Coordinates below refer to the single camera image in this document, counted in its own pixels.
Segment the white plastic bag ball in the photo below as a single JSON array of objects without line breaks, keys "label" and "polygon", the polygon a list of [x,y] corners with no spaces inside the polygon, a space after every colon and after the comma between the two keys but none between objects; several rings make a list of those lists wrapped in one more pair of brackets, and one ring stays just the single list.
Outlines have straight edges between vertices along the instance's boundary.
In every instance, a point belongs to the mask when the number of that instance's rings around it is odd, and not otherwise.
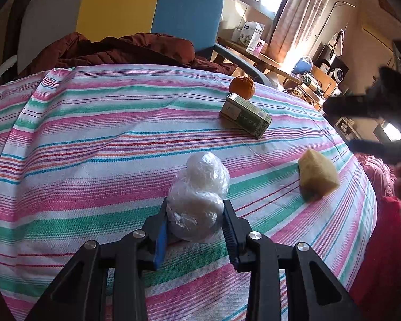
[{"label": "white plastic bag ball", "polygon": [[196,152],[176,174],[167,196],[172,234],[185,241],[207,243],[221,230],[229,170],[211,152]]}]

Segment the wooden side table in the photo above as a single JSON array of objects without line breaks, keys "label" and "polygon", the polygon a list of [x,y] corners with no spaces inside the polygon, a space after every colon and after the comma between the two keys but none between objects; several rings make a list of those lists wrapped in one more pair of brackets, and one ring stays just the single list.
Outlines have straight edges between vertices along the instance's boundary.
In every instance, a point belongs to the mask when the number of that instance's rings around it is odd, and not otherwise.
[{"label": "wooden side table", "polygon": [[304,99],[308,104],[311,104],[316,109],[321,109],[323,103],[330,96],[335,96],[338,85],[337,83],[330,78],[330,76],[325,75],[324,73],[317,71],[314,75],[315,67],[312,67],[311,78],[315,78],[318,85],[316,88],[311,84],[310,86],[306,85],[303,82],[302,75],[294,75],[288,72],[285,72],[281,69],[279,63],[274,61],[273,59],[265,56],[260,53],[258,56],[248,53],[245,48],[233,41],[223,39],[218,37],[218,43],[232,51],[237,52],[239,55],[244,56],[253,62],[254,67],[263,72],[266,75],[277,75],[279,78],[283,78],[282,86],[285,91],[300,92],[301,99]]}]

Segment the yellow sponge on table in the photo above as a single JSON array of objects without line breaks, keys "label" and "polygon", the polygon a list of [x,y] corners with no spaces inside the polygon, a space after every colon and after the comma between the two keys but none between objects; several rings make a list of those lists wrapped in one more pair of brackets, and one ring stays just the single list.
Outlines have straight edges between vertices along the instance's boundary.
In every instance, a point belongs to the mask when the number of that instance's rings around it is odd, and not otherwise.
[{"label": "yellow sponge on table", "polygon": [[311,148],[298,160],[300,192],[307,200],[322,198],[340,186],[338,171],[323,154]]}]

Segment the beige patterned curtain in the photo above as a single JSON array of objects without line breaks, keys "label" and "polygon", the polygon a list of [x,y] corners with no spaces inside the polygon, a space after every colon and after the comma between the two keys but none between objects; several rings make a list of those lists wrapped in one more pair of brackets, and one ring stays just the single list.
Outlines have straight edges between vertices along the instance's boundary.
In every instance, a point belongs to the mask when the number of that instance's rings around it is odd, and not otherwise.
[{"label": "beige patterned curtain", "polygon": [[287,53],[309,39],[329,0],[287,0],[269,42],[267,56],[283,63]]}]

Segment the striped pink green tablecloth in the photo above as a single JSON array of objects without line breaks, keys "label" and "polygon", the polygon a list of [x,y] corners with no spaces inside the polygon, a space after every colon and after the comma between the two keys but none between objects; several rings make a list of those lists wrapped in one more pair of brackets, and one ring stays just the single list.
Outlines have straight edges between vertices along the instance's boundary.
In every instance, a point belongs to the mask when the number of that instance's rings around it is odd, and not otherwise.
[{"label": "striped pink green tablecloth", "polygon": [[[190,155],[215,154],[236,213],[273,241],[312,246],[350,288],[376,225],[373,188],[316,110],[257,85],[260,139],[220,116],[231,79],[153,65],[53,69],[0,86],[0,290],[23,320],[87,240],[118,240],[157,213]],[[305,199],[307,149],[340,186]]]}]

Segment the green white small carton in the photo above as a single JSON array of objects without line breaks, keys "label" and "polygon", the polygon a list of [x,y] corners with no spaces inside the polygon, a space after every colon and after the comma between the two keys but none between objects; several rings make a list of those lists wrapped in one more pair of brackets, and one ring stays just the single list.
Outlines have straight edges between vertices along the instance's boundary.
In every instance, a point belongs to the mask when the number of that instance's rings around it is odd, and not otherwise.
[{"label": "green white small carton", "polygon": [[235,93],[226,97],[220,115],[256,139],[262,138],[272,122],[270,114]]}]

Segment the orange tangerine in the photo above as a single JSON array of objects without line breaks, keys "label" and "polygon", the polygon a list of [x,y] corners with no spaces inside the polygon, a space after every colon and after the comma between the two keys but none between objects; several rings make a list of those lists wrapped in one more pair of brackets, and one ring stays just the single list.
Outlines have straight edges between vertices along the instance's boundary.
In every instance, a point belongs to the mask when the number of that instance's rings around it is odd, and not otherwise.
[{"label": "orange tangerine", "polygon": [[229,93],[237,94],[245,100],[251,99],[255,94],[255,90],[254,81],[247,76],[237,76],[229,84]]}]

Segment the white boxes on side table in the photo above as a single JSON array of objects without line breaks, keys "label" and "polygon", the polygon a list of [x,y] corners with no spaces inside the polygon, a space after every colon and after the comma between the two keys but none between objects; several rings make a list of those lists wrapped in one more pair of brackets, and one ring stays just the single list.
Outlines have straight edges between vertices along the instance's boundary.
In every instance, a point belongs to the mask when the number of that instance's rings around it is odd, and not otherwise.
[{"label": "white boxes on side table", "polygon": [[258,22],[245,22],[242,28],[234,29],[231,41],[245,47],[245,49],[253,53],[258,46],[264,25]]}]

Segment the dark red blanket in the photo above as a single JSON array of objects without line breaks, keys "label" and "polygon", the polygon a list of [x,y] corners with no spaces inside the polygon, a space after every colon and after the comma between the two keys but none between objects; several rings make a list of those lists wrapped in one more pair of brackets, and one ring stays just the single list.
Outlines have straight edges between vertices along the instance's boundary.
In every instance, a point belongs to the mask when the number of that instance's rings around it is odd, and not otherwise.
[{"label": "dark red blanket", "polygon": [[212,62],[195,53],[191,41],[162,33],[136,33],[92,42],[73,32],[45,47],[19,78],[51,70],[99,64],[162,64],[232,75],[236,64]]}]

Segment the grey yellow blue chair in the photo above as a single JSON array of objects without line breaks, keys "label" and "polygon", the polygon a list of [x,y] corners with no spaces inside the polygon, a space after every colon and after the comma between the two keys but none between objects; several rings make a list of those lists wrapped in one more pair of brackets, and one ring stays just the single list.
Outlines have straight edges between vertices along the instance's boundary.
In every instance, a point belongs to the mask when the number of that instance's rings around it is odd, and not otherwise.
[{"label": "grey yellow blue chair", "polygon": [[15,76],[49,44],[71,32],[91,41],[136,33],[165,33],[190,41],[197,55],[237,64],[254,81],[269,79],[217,44],[224,0],[13,0],[8,18],[8,56],[0,78]]}]

